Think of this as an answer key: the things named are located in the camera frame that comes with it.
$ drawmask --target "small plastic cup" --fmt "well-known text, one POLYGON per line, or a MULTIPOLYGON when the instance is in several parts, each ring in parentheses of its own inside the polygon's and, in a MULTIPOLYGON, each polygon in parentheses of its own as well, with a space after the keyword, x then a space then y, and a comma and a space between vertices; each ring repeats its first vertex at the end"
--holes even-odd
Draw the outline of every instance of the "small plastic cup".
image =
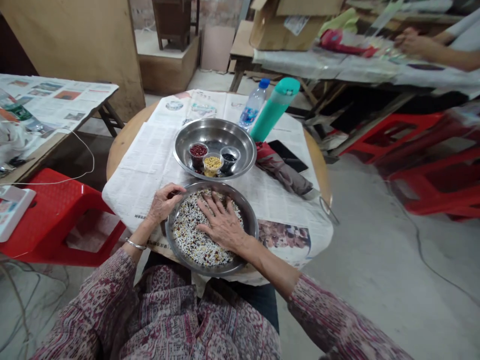
POLYGON ((229 174, 232 171, 232 167, 237 163, 238 160, 240 160, 240 157, 242 156, 240 154, 240 151, 233 146, 225 146, 222 147, 220 150, 220 156, 221 159, 223 160, 223 165, 220 168, 220 171, 222 173, 229 174), (229 160, 225 158, 224 156, 229 157, 228 155, 231 155, 235 160, 229 160))
POLYGON ((193 148, 195 145, 200 145, 206 149, 206 153, 208 154, 209 148, 207 145, 205 145, 203 142, 195 142, 192 145, 190 145, 190 148, 188 149, 188 152, 190 154, 191 158, 191 165, 193 166, 194 169, 196 170, 201 170, 202 166, 204 164, 204 156, 195 156, 190 152, 190 149, 193 148))
POLYGON ((206 177, 214 178, 223 164, 224 164, 223 159, 219 153, 209 152, 203 157, 203 168, 204 168, 203 173, 205 174, 206 177), (220 160, 220 164, 218 166, 208 165, 205 163, 205 160, 208 158, 217 158, 218 160, 220 160))

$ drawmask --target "red bean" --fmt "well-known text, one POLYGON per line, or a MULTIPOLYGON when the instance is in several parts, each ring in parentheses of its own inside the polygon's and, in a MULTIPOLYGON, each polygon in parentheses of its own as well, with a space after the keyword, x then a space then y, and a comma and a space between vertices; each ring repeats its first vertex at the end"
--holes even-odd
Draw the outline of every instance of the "red bean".
POLYGON ((190 154, 192 154, 195 157, 202 157, 206 153, 207 153, 207 148, 205 146, 202 146, 202 145, 196 144, 196 145, 193 145, 190 148, 190 154))

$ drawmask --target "floral sleeve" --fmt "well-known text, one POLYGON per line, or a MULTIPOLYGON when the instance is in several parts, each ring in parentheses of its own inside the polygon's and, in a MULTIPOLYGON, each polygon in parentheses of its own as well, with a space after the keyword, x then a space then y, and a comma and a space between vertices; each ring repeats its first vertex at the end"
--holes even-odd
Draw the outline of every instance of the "floral sleeve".
POLYGON ((59 312, 33 359, 92 359, 99 352, 108 355, 117 330, 134 308, 136 267, 119 249, 96 269, 82 284, 79 295, 59 312))
POLYGON ((288 310, 328 359, 412 359, 370 320, 306 275, 290 295, 288 310))

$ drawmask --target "bottle lid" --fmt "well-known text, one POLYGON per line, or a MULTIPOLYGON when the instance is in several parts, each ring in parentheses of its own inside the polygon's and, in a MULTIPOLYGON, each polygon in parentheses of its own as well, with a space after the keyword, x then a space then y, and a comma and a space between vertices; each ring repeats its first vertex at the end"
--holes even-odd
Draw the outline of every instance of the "bottle lid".
POLYGON ((282 95, 295 96, 300 91, 300 83, 292 77, 284 77, 275 86, 274 91, 282 95))
POLYGON ((270 79, 263 78, 262 80, 260 80, 260 84, 258 85, 258 87, 260 89, 266 89, 269 87, 269 85, 270 85, 270 79))

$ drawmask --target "stacked red stools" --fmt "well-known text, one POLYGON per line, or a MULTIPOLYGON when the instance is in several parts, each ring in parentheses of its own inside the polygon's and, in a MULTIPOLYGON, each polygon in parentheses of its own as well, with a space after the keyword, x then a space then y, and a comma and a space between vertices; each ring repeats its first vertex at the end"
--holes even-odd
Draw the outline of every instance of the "stacked red stools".
POLYGON ((28 263, 98 267, 110 256, 125 230, 119 222, 98 252, 69 248, 65 238, 88 210, 113 214, 102 194, 51 169, 31 179, 27 189, 36 192, 10 238, 0 243, 0 252, 28 263))
POLYGON ((375 165, 382 169, 403 166, 384 178, 403 180, 419 197, 404 206, 416 215, 445 213, 454 221, 480 218, 480 127, 465 126, 455 117, 445 116, 425 135, 386 155, 375 165), (440 160, 418 164, 423 153, 450 138, 473 141, 469 148, 440 160))
POLYGON ((340 155, 354 152, 365 164, 373 164, 392 150, 434 126, 442 116, 442 113, 392 114, 340 155), (406 133, 398 138, 395 137, 402 132, 406 133))

